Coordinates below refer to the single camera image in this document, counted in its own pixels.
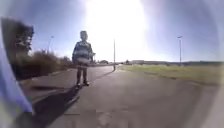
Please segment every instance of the striped sweater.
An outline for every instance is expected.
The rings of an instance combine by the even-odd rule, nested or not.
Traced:
[[[91,44],[83,41],[77,42],[72,55],[73,62],[88,64],[90,63],[91,59],[92,59]]]

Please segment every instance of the shoe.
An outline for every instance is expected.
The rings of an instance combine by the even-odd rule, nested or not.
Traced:
[[[76,83],[76,88],[80,88],[81,84],[79,82]]]
[[[88,81],[83,81],[83,85],[89,86],[89,82]]]

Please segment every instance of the hair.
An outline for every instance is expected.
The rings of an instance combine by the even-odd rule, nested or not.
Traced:
[[[80,32],[80,35],[82,35],[82,34],[87,35],[87,32],[86,32],[86,31],[81,31],[81,32]]]

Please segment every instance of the leg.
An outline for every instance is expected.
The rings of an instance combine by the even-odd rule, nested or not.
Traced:
[[[77,71],[77,85],[80,84],[80,79],[81,79],[81,72],[82,69],[78,67],[78,71]]]
[[[83,68],[83,82],[87,83],[87,68]]]

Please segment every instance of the lamp post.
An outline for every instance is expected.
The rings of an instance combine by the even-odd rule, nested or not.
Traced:
[[[47,50],[48,50],[48,52],[50,51],[50,44],[51,44],[51,40],[54,38],[54,36],[51,36],[51,38],[50,38],[50,40],[49,40],[49,42],[48,42],[48,48],[47,48]]]
[[[182,48],[181,48],[181,43],[182,43],[182,36],[177,37],[179,39],[179,49],[180,49],[180,66],[182,65]]]
[[[115,49],[115,39],[114,39],[114,71],[116,70],[116,49]]]

